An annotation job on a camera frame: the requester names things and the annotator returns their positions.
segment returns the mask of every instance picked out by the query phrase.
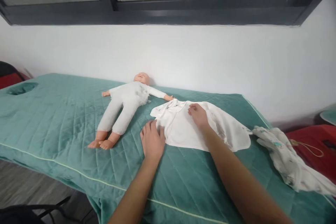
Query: baby doll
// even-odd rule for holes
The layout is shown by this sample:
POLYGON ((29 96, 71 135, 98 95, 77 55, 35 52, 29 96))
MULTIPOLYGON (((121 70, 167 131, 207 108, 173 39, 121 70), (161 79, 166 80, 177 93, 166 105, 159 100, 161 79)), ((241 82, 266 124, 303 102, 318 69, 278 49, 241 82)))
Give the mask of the baby doll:
POLYGON ((96 139, 89 144, 88 148, 111 149, 120 136, 123 135, 140 105, 147 102, 148 95, 163 98, 166 101, 173 100, 173 96, 149 86, 149 76, 146 73, 139 73, 134 77, 133 82, 110 89, 101 94, 103 97, 111 96, 111 101, 98 125, 96 139), (115 119, 120 108, 122 112, 115 119), (112 128, 112 133, 105 140, 108 131, 112 128))

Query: black chair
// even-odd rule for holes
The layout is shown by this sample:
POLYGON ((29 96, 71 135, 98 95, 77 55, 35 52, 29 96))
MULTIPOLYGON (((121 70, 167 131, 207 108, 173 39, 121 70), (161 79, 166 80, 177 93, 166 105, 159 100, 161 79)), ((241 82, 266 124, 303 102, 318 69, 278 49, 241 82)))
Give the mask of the black chair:
POLYGON ((15 205, 4 209, 0 209, 0 223, 1 224, 45 224, 41 219, 49 215, 53 224, 55 220, 51 212, 58 210, 63 217, 75 223, 82 223, 80 220, 68 216, 61 205, 68 202, 70 196, 58 202, 56 205, 15 205), (45 209, 39 215, 35 214, 33 210, 45 209))
POLYGON ((15 67, 13 67, 11 64, 0 61, 0 77, 10 74, 17 74, 22 81, 25 81, 23 76, 16 70, 15 67))

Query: window frame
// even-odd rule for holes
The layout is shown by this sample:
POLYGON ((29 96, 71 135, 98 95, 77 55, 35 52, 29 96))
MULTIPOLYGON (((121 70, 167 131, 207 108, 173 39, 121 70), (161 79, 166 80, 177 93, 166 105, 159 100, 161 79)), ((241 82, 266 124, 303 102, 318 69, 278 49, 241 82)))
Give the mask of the window frame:
POLYGON ((321 0, 99 0, 5 6, 10 25, 301 25, 321 0))

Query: floor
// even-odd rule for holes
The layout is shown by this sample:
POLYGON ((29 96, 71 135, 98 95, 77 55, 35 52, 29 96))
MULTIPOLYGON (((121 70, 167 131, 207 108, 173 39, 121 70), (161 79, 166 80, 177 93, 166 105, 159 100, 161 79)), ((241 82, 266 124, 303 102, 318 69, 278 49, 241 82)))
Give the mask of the floor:
MULTIPOLYGON (((65 212, 85 224, 98 224, 95 211, 85 194, 76 191, 61 182, 27 168, 0 160, 0 209, 18 204, 57 204, 68 196, 70 201, 62 205, 65 212)), ((55 223, 72 224, 54 210, 55 223)), ((42 218, 46 224, 52 224, 49 215, 42 218)))

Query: string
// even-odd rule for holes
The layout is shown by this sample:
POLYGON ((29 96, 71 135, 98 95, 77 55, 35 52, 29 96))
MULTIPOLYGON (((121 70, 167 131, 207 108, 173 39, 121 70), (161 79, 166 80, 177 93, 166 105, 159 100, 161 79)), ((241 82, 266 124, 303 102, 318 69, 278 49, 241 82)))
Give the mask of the string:
POLYGON ((301 144, 301 145, 303 145, 304 147, 306 147, 314 156, 316 156, 316 157, 318 157, 318 158, 321 158, 321 157, 323 157, 324 156, 324 153, 323 153, 323 151, 321 151, 320 149, 318 149, 318 148, 316 148, 316 147, 314 147, 314 146, 311 146, 311 145, 308 145, 308 144, 306 144, 306 143, 302 143, 302 142, 297 142, 297 141, 295 141, 295 140, 293 140, 293 139, 291 139, 291 142, 292 142, 292 144, 295 146, 297 146, 297 145, 299 145, 299 144, 301 144), (316 150, 318 150, 318 151, 320 151, 321 152, 321 155, 316 155, 311 149, 309 149, 307 146, 309 146, 309 147, 312 147, 312 148, 314 148, 314 149, 316 149, 316 150))

